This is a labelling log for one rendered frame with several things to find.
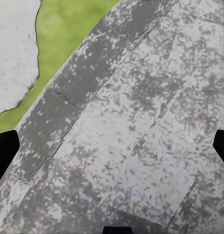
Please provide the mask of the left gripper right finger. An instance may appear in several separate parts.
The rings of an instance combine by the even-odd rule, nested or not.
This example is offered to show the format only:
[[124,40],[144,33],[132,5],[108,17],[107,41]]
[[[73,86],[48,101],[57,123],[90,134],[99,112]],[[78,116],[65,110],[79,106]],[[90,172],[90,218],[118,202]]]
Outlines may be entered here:
[[216,132],[213,146],[224,161],[224,130],[219,129]]

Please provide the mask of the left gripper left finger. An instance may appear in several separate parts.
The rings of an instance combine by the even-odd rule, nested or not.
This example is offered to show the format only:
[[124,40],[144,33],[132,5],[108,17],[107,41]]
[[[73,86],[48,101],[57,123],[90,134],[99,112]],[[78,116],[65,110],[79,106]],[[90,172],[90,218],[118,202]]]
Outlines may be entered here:
[[0,134],[0,179],[20,149],[16,129]]

